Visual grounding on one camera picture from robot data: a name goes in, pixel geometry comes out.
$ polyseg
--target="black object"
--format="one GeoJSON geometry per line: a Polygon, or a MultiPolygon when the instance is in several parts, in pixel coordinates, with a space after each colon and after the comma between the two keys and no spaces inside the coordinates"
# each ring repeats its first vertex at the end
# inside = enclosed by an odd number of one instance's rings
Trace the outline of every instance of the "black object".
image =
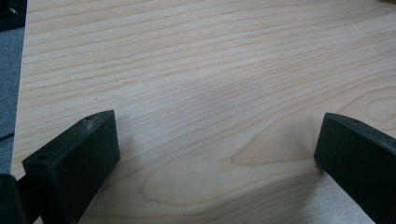
{"type": "Polygon", "coordinates": [[[0,175],[1,223],[77,223],[119,159],[114,111],[80,120],[22,162],[18,185],[0,175]]]}
{"type": "Polygon", "coordinates": [[[315,160],[375,223],[396,223],[396,139],[327,113],[315,160]]]}
{"type": "Polygon", "coordinates": [[[23,27],[27,0],[0,0],[0,32],[23,27]]]}

